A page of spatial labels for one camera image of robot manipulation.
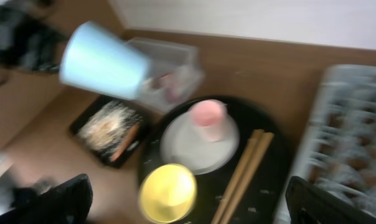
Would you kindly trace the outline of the orange carrot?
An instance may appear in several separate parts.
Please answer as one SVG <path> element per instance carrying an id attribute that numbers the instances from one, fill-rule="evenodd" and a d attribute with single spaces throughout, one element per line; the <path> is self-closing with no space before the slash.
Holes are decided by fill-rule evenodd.
<path id="1" fill-rule="evenodd" d="M 140 124 L 134 124 L 126 133 L 126 136 L 123 138 L 120 145 L 117 147 L 115 153 L 111 156 L 111 161 L 116 161 L 124 151 L 127 150 L 129 145 L 134 141 L 135 136 L 137 135 L 140 128 Z"/>

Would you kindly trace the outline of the pink plastic cup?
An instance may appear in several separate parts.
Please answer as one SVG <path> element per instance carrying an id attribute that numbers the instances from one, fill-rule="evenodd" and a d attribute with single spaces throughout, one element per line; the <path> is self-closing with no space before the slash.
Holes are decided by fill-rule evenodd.
<path id="1" fill-rule="evenodd" d="M 202 100 L 188 110 L 192 127 L 205 141 L 220 141 L 226 133 L 227 109 L 219 100 Z"/>

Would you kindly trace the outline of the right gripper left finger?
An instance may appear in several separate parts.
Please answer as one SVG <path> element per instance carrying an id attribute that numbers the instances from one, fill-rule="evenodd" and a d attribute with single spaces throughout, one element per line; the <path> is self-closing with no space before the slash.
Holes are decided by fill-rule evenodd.
<path id="1" fill-rule="evenodd" d="M 89 177 L 74 178 L 39 194 L 32 187 L 12 189 L 11 210 L 0 224 L 85 223 L 93 202 Z"/>

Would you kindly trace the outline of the yellow bowl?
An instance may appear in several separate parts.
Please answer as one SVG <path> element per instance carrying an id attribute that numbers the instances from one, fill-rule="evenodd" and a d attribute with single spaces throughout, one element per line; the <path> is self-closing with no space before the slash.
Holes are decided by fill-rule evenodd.
<path id="1" fill-rule="evenodd" d="M 138 195 L 141 214 L 151 223 L 174 223 L 185 218 L 197 198 L 194 174 L 180 164 L 154 169 L 143 180 Z"/>

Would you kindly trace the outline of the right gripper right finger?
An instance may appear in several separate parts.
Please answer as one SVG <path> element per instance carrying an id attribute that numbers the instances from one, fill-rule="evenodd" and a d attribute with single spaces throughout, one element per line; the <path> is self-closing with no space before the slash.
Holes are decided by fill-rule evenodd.
<path id="1" fill-rule="evenodd" d="M 298 176 L 290 178 L 285 199 L 291 224 L 376 224 L 375 217 Z"/>

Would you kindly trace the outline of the blue plastic cup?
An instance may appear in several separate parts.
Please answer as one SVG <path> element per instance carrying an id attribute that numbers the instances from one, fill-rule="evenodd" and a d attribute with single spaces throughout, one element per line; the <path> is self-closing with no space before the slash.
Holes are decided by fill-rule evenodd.
<path id="1" fill-rule="evenodd" d="M 94 22 L 80 25 L 62 55 L 61 83 L 115 98 L 134 100 L 151 60 Z"/>

